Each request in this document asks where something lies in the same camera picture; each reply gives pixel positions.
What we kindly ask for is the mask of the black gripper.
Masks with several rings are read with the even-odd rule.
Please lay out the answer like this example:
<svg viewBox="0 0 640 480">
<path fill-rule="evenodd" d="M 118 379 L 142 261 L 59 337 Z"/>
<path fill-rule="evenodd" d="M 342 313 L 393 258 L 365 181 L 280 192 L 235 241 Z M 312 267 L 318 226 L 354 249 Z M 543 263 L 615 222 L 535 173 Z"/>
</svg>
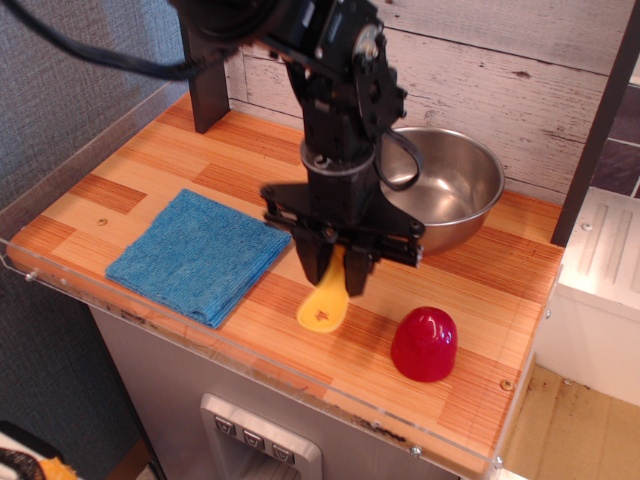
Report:
<svg viewBox="0 0 640 480">
<path fill-rule="evenodd" d="M 416 266 L 424 225 L 382 193 L 371 162 L 343 171 L 307 169 L 305 183 L 267 184 L 260 195 L 266 217 L 291 231 L 307 280 L 317 285 L 334 245 L 344 254 L 345 286 L 350 297 L 363 294 L 374 260 Z"/>
</svg>

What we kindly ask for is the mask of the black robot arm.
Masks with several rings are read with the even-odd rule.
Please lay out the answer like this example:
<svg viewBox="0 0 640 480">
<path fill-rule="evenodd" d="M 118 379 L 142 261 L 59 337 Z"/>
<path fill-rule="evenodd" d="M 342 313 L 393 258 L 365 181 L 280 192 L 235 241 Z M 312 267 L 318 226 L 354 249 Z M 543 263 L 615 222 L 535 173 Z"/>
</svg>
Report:
<svg viewBox="0 0 640 480">
<path fill-rule="evenodd" d="M 415 266 L 424 227 L 392 205 L 382 146 L 393 141 L 416 164 L 422 154 L 394 129 L 406 92 L 386 58 L 383 23 L 367 1 L 179 1 L 188 28 L 215 53 L 257 43 L 281 58 L 301 107 L 303 183 L 261 189 L 268 221 L 291 232 L 304 273 L 318 284 L 332 254 L 344 254 L 344 285 L 364 291 L 374 265 Z"/>
</svg>

